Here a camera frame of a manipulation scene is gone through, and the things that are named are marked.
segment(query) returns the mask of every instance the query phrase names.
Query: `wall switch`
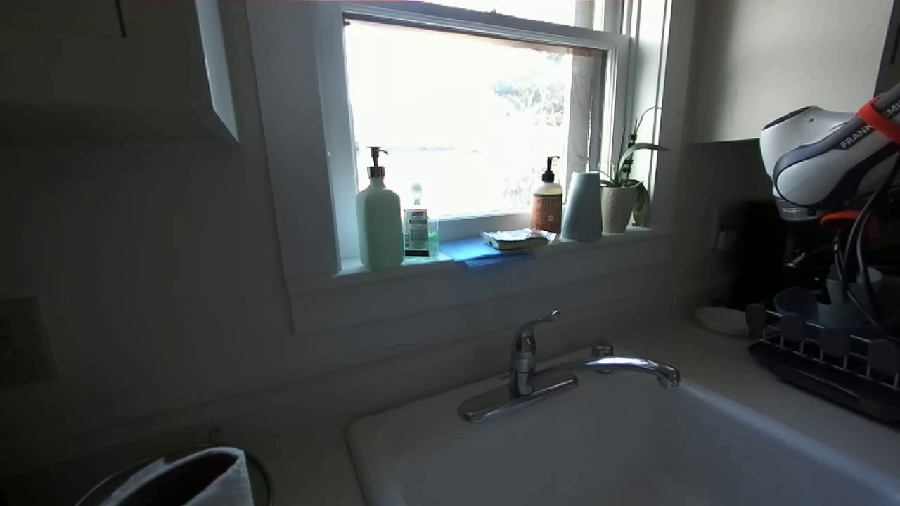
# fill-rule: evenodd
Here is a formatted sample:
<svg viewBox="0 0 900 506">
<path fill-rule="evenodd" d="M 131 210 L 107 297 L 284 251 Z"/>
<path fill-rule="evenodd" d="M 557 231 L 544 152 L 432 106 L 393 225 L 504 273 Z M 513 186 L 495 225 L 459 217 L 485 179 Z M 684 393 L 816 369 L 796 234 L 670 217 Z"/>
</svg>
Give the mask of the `wall switch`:
<svg viewBox="0 0 900 506">
<path fill-rule="evenodd" d="M 0 387 L 54 379 L 35 297 L 0 301 Z"/>
</svg>

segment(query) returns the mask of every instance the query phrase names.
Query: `white wall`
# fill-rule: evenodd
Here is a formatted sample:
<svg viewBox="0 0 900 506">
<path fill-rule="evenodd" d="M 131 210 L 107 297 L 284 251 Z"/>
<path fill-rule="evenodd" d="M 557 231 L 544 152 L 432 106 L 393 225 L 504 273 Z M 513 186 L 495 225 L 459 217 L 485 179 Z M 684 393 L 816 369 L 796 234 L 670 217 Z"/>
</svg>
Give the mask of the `white wall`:
<svg viewBox="0 0 900 506">
<path fill-rule="evenodd" d="M 96 471 L 197 443 L 208 428 L 222 424 L 224 440 L 251 440 L 245 419 L 287 400 L 287 419 L 262 428 L 297 424 L 310 443 L 322 432 L 336 440 L 356 414 L 505 369 L 511 312 L 490 327 L 483 303 L 370 331 L 291 331 L 258 147 L 251 135 L 242 152 L 213 140 L 0 152 L 0 297 L 35 294 L 55 362 L 49 383 L 0 391 L 3 485 L 63 502 Z M 536 308 L 574 293 L 595 301 L 544 328 L 543 353 L 627 339 L 629 327 L 670 314 L 675 294 L 726 282 L 709 260 L 705 234 L 715 208 L 753 193 L 757 182 L 744 179 L 757 179 L 747 156 L 684 154 L 672 265 L 495 303 Z M 454 321 L 460 336 L 429 343 L 432 321 Z M 397 331 L 421 331 L 425 343 L 364 343 Z M 71 476 L 42 485 L 55 466 Z"/>
</svg>

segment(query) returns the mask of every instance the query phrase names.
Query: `soap dispenser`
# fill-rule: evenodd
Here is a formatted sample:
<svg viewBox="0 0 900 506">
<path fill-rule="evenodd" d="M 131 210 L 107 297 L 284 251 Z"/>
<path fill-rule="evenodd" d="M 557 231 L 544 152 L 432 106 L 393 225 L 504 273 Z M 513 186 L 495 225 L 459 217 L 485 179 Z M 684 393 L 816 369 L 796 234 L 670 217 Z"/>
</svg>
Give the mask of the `soap dispenser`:
<svg viewBox="0 0 900 506">
<path fill-rule="evenodd" d="M 560 159 L 557 154 L 544 156 L 544 169 L 540 175 L 543 186 L 535 190 L 532 200 L 532 228 L 536 231 L 547 231 L 547 234 L 560 234 L 560 223 L 563 223 L 563 186 L 554 182 L 554 159 Z"/>
<path fill-rule="evenodd" d="M 397 270 L 402 265 L 400 196 L 386 186 L 386 169 L 376 156 L 386 152 L 370 147 L 367 187 L 356 193 L 359 210 L 359 259 L 370 273 Z"/>
</svg>

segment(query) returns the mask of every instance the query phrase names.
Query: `dish drying rack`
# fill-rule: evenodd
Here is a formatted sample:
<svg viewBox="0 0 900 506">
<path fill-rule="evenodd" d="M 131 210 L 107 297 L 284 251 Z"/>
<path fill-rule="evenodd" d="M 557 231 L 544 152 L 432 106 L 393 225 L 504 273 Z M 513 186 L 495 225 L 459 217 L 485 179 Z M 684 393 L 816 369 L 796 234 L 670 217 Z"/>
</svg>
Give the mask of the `dish drying rack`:
<svg viewBox="0 0 900 506">
<path fill-rule="evenodd" d="M 802 312 L 747 305 L 750 353 L 778 379 L 900 424 L 900 336 L 865 336 L 820 327 Z"/>
</svg>

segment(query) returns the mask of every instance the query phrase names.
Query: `white sink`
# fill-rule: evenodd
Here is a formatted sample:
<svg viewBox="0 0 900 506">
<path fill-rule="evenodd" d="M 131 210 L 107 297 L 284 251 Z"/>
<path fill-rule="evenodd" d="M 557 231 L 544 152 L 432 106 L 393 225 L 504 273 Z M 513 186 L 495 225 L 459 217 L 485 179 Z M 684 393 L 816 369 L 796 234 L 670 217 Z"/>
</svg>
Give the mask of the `white sink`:
<svg viewBox="0 0 900 506">
<path fill-rule="evenodd" d="M 897 506 L 900 483 L 688 379 L 582 373 L 495 419 L 477 383 L 349 429 L 364 506 Z"/>
</svg>

